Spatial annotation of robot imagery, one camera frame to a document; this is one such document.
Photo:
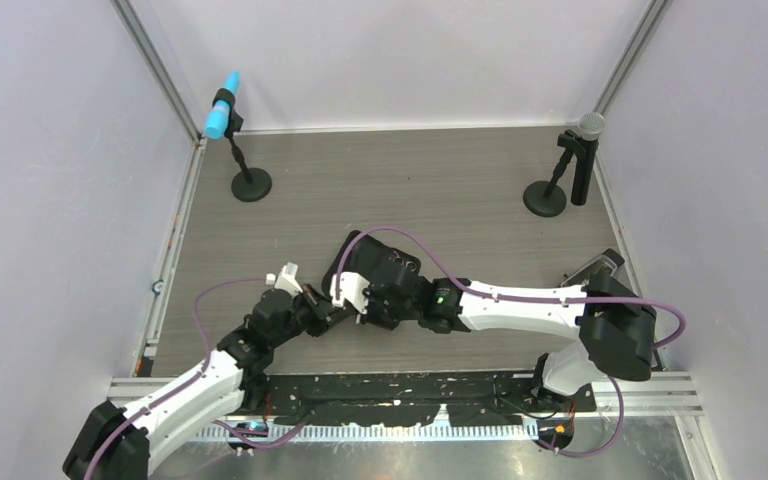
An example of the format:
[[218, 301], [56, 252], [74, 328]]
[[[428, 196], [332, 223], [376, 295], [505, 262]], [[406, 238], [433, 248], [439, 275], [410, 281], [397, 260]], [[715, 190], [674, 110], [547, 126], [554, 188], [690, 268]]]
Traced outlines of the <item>black zip tool case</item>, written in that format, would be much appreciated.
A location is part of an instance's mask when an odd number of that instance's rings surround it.
[[[329, 289], [332, 281], [332, 276], [336, 273], [339, 261], [343, 254], [347, 250], [349, 244], [361, 233], [360, 230], [352, 230], [345, 238], [343, 244], [337, 251], [335, 258], [330, 264], [326, 273], [323, 275], [320, 282], [320, 289], [329, 294]], [[344, 262], [343, 272], [356, 272], [361, 276], [369, 279], [372, 272], [378, 267], [382, 266], [386, 262], [390, 262], [390, 258], [394, 255], [401, 257], [413, 257], [418, 263], [422, 263], [416, 256], [410, 255], [407, 252], [397, 249], [395, 247], [388, 246], [383, 242], [377, 240], [371, 235], [364, 236], [357, 244], [355, 244], [346, 261]]]

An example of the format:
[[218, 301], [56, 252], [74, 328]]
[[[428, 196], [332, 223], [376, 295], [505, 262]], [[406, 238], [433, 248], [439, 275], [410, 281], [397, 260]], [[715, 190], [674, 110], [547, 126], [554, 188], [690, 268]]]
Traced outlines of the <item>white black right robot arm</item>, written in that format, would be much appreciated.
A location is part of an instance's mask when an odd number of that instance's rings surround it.
[[544, 410], [558, 409], [603, 377], [644, 382], [652, 374], [657, 314], [607, 274], [554, 288], [416, 275], [402, 283], [372, 283], [357, 273], [341, 274], [339, 284], [341, 301], [357, 309], [360, 322], [388, 330], [415, 321], [438, 334], [516, 330], [569, 340], [535, 367], [531, 397]]

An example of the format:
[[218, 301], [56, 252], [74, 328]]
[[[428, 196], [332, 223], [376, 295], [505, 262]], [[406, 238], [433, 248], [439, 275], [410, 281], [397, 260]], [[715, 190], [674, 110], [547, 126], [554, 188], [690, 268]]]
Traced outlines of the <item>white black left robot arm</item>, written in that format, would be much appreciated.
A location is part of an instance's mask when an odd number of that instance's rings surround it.
[[237, 409], [258, 412], [267, 398], [265, 370], [275, 350], [306, 333], [317, 337], [364, 312], [309, 285], [270, 288], [240, 326], [188, 372], [118, 407], [109, 400], [88, 415], [62, 471], [70, 479], [147, 479], [186, 440]]

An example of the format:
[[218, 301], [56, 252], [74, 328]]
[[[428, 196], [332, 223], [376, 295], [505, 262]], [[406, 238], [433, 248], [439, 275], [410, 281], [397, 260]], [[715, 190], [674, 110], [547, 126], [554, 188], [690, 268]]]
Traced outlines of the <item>silver hair scissors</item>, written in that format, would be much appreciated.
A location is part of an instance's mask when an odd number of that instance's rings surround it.
[[394, 254], [390, 258], [390, 261], [411, 272], [417, 272], [421, 267], [421, 264], [418, 263], [413, 257], [401, 257]]

